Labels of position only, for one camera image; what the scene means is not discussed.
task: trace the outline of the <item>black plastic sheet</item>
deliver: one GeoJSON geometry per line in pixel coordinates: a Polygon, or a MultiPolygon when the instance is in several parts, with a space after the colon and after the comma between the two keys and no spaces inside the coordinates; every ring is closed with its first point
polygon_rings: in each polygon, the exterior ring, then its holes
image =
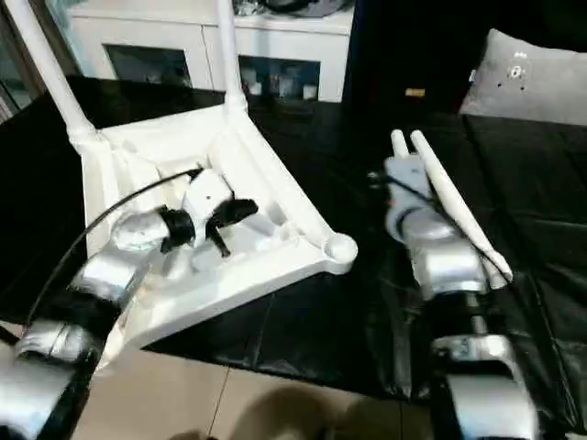
{"type": "MultiPolygon", "coordinates": [[[[73,88],[98,127],[220,102],[214,93],[126,82],[76,79],[73,88]]],[[[488,299],[492,325],[512,338],[543,425],[585,432],[585,128],[457,115],[358,119],[320,103],[253,101],[249,113],[326,220],[357,240],[357,261],[344,276],[302,280],[150,349],[425,400],[428,336],[418,289],[405,250],[383,229],[385,195],[366,180],[391,153],[392,128],[419,128],[515,271],[515,289],[488,299]]],[[[11,255],[3,260],[0,316],[23,322],[83,228],[81,169],[48,96],[0,126],[0,144],[16,153],[0,176],[11,255]]],[[[82,261],[83,252],[70,272],[82,261]]]]}

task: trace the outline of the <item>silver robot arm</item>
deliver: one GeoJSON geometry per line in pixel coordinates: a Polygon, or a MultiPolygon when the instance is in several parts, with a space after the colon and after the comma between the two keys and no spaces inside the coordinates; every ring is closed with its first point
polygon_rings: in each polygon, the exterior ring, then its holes
{"type": "Polygon", "coordinates": [[[108,334],[155,257],[207,237],[226,255],[216,228],[256,210],[252,201],[233,200],[220,176],[202,170],[183,209],[129,214],[116,222],[108,243],[39,308],[11,364],[0,371],[0,439],[69,438],[108,334]]]}
{"type": "Polygon", "coordinates": [[[386,226],[405,244],[425,302],[434,436],[538,439],[537,412],[511,344],[488,329],[484,316],[480,299],[491,286],[482,256],[454,224],[408,191],[431,196],[424,163],[402,146],[402,154],[385,161],[392,196],[386,226]]]}

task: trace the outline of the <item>black cable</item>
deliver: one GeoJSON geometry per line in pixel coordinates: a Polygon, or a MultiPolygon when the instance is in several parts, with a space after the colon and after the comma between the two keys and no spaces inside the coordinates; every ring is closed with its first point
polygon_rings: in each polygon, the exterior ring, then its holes
{"type": "Polygon", "coordinates": [[[111,215],[120,206],[122,206],[123,204],[127,204],[128,202],[130,202],[134,198],[140,196],[141,194],[146,193],[147,191],[152,190],[153,188],[161,186],[164,183],[173,181],[173,180],[175,180],[179,177],[185,176],[185,175],[190,175],[190,174],[196,173],[200,170],[201,170],[200,168],[194,168],[191,170],[178,172],[177,174],[173,174],[172,176],[166,177],[166,178],[161,179],[159,181],[155,181],[154,183],[151,183],[147,186],[144,186],[143,188],[136,190],[132,194],[120,199],[118,202],[114,203],[112,206],[110,206],[108,209],[106,209],[104,212],[102,212],[100,215],[98,215],[95,218],[95,220],[90,225],[88,225],[84,229],[84,231],[78,237],[75,238],[75,240],[73,240],[72,245],[63,254],[63,257],[61,257],[61,259],[59,260],[59,263],[57,263],[57,266],[55,266],[55,269],[53,269],[53,272],[49,275],[49,278],[47,279],[47,281],[43,285],[43,288],[41,289],[40,294],[37,297],[37,300],[35,301],[32,308],[30,309],[30,312],[28,314],[27,321],[26,321],[27,327],[30,326],[32,319],[33,319],[33,316],[34,316],[35,312],[37,311],[37,308],[39,307],[40,301],[43,299],[43,297],[45,296],[45,294],[49,290],[50,285],[55,281],[55,279],[57,278],[59,273],[63,270],[63,266],[65,266],[65,263],[70,259],[73,251],[79,246],[79,244],[82,242],[82,240],[90,232],[92,232],[100,223],[102,223],[104,221],[104,219],[106,219],[109,215],[111,215]]]}

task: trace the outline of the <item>cushion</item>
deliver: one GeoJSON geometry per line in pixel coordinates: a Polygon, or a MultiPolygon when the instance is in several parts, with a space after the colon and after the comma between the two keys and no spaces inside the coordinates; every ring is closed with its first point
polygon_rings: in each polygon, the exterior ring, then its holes
{"type": "Polygon", "coordinates": [[[492,29],[460,112],[587,125],[587,54],[492,29]]]}

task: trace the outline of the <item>beige floor tile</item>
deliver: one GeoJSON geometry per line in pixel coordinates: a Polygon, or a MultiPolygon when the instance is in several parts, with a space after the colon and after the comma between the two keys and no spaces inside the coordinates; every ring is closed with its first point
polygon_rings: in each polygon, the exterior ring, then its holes
{"type": "Polygon", "coordinates": [[[430,412],[427,408],[402,403],[403,440],[430,440],[430,412]]]}
{"type": "Polygon", "coordinates": [[[207,433],[226,378],[226,367],[137,352],[116,374],[96,380],[73,439],[167,440],[207,433]]]}
{"type": "Polygon", "coordinates": [[[211,434],[218,440],[314,440],[332,426],[345,439],[399,439],[399,404],[231,369],[211,434]]]}

